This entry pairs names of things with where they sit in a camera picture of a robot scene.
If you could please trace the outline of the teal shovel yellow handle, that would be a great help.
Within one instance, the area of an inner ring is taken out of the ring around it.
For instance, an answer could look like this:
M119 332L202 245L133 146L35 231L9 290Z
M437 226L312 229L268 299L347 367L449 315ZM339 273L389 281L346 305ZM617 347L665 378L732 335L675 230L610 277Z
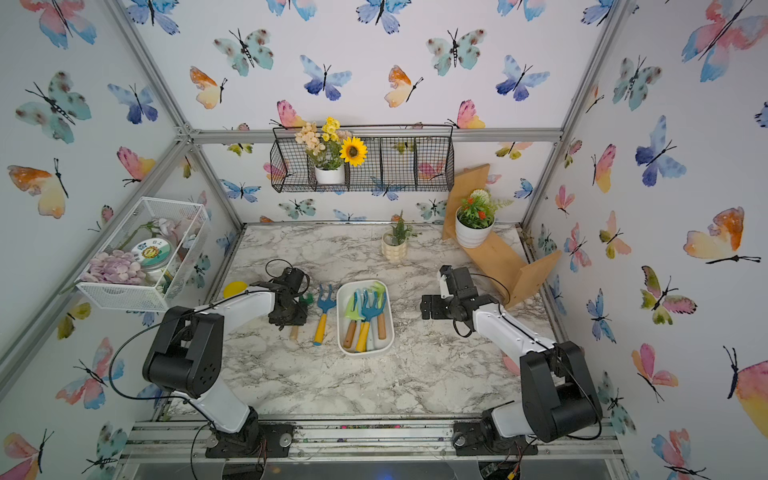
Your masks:
M374 293L371 290L364 290L361 297L360 310L363 316L363 320L360 326L360 333L356 344L356 351L358 353L364 353L367 351L371 321L377 316L375 302L376 297L374 296Z

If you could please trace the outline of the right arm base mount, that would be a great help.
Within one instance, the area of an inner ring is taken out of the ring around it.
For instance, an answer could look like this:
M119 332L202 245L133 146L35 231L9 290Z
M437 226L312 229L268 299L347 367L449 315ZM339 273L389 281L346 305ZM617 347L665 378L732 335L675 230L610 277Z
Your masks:
M528 437L502 437L488 420L454 422L451 444L459 457L538 454L538 447Z

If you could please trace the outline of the white storage box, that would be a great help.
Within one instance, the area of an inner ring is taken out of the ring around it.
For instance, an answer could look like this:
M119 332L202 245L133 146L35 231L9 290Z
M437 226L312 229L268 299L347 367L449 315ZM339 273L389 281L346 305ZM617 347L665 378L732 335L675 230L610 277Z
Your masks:
M387 286L378 280L349 282L338 290L337 344L350 357L385 354L394 344L394 316Z

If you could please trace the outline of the green rake wooden handle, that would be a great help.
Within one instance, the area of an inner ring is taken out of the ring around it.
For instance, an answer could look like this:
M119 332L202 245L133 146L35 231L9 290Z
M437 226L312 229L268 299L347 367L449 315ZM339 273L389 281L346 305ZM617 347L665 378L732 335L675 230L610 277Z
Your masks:
M291 320L291 331L289 338L297 342L300 327L306 324L309 307L314 303L314 296L312 293L305 293L298 297L298 305L293 319Z

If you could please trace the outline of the green fork wooden handle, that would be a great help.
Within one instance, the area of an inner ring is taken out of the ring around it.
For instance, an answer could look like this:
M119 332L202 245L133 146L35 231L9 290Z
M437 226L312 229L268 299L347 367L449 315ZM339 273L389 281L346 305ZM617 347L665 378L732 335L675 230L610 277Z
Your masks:
M345 317L349 320L347 330L345 333L343 348L350 350L355 337L355 332L359 322L362 320L360 291L356 290L350 297L346 310Z

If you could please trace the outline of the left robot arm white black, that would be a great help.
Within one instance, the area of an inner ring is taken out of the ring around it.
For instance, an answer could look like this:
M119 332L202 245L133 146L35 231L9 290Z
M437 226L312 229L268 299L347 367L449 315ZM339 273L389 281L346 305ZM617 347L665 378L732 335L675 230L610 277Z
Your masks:
M169 309L146 356L144 379L188 401L217 431L241 432L252 411L220 378L225 337L259 317L280 330L304 325L309 284L303 270L288 266L216 303Z

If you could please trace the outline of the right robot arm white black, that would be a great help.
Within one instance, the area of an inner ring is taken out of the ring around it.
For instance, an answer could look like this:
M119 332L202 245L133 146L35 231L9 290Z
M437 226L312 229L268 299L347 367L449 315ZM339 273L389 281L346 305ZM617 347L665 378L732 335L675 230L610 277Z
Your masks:
M444 265L438 295L424 295L424 320L449 320L496 345L519 369L521 400L484 414L490 439L535 437L548 443L579 440L579 431L600 426L603 413L584 352L572 341L558 343L507 312L494 296L481 294L465 267Z

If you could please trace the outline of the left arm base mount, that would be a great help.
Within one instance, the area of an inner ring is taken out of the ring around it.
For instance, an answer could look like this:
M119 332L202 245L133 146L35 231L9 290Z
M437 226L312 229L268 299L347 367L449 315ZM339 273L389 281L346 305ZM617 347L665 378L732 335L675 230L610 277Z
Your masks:
M295 426L289 423L247 421L240 432L215 431L215 444L208 443L205 457L211 459L287 458L293 443Z

